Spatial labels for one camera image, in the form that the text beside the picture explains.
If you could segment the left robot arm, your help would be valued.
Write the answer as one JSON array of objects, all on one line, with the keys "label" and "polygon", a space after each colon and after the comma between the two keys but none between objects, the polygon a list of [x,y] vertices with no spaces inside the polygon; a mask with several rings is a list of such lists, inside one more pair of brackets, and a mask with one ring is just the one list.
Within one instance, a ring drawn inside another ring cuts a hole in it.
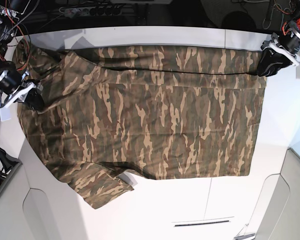
[{"label": "left robot arm", "polygon": [[300,0],[292,0],[293,11],[290,20],[281,26],[280,34],[272,33],[270,40],[261,45],[261,58],[256,73],[259,77],[276,75],[279,70],[291,65],[296,67],[296,77],[300,79]]}]

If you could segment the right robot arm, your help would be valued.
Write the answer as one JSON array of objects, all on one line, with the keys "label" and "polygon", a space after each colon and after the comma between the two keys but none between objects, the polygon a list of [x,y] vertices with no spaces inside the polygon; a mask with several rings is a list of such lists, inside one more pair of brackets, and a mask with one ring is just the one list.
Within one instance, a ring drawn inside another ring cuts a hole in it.
[{"label": "right robot arm", "polygon": [[[26,37],[20,25],[39,6],[37,0],[30,11],[31,0],[0,0],[0,110],[13,103],[21,103],[33,111],[43,110],[45,104],[40,94],[42,86],[38,80],[29,79],[27,67],[31,57],[31,38]],[[20,33],[25,44],[25,60],[16,66],[4,57],[9,43]]]}]

